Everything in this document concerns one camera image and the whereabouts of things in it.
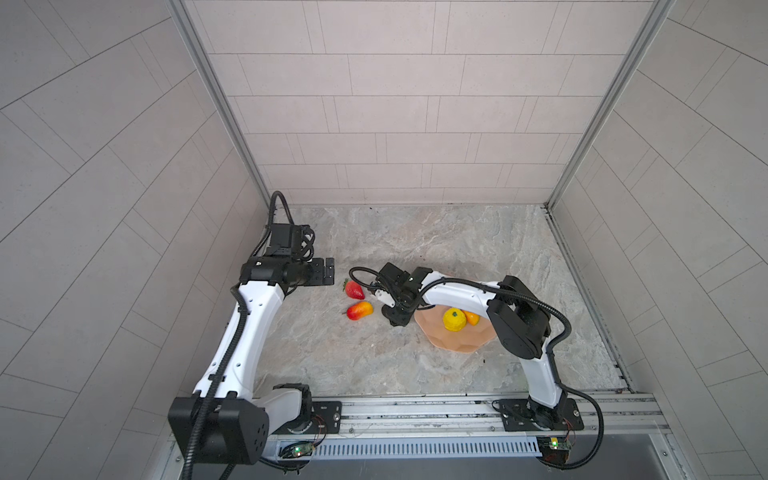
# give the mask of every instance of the gray marble surface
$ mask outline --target gray marble surface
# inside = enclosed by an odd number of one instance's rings
[[[622,386],[584,301],[535,205],[296,208],[315,230],[318,257],[336,258],[336,285],[299,288],[278,312],[257,367],[256,396],[282,382],[308,383],[315,396],[523,392],[520,362],[497,339],[472,354],[433,346],[415,321],[392,327],[376,312],[357,322],[342,285],[351,266],[391,261],[471,280],[518,276],[562,311],[573,333],[555,348],[561,378],[579,389]],[[284,218],[281,211],[278,219]],[[552,319],[555,333],[562,330]]]

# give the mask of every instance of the black mounting plate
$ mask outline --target black mounting plate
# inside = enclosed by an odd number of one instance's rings
[[[333,285],[336,278],[336,261],[333,258],[314,258],[310,261],[312,273],[304,286]]]
[[[501,399],[498,400],[498,403],[502,409],[517,413],[517,415],[509,415],[507,418],[502,415],[505,432],[530,432],[539,430],[532,420],[525,419],[526,412],[528,411],[527,399]],[[576,400],[566,399],[564,411],[564,419],[554,428],[556,432],[565,432],[568,430],[568,425],[565,420],[568,420],[571,423],[571,430],[584,430],[584,422],[581,420],[581,414],[578,411]]]
[[[341,425],[341,402],[312,402],[312,415],[317,415],[326,423],[328,427],[328,433],[339,433],[339,426]],[[338,415],[338,420],[334,420],[333,416]],[[312,422],[310,427],[301,432],[301,435],[314,435],[317,433],[317,422]],[[291,435],[293,433],[299,434],[299,432],[291,432],[286,426],[281,426],[274,432],[276,435]]]

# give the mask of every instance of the metal vent grille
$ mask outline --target metal vent grille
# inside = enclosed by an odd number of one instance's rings
[[[333,439],[312,455],[315,460],[369,458],[540,457],[535,437],[500,439]]]

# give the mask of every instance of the strawberry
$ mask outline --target strawberry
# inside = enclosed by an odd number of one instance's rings
[[[366,298],[365,293],[362,291],[362,287],[358,285],[357,282],[353,282],[352,280],[344,281],[344,292],[349,298],[353,298],[355,300],[362,300]]]
[[[366,315],[370,315],[371,313],[373,313],[373,305],[371,305],[369,302],[360,302],[348,308],[346,311],[346,316],[350,320],[359,320]]]

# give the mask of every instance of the tiled wall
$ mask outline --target tiled wall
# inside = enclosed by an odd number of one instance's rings
[[[295,204],[541,203],[650,2],[187,0]]]
[[[162,0],[0,2],[0,478],[141,477],[262,203]]]
[[[554,209],[699,480],[768,478],[766,25],[678,0]]]

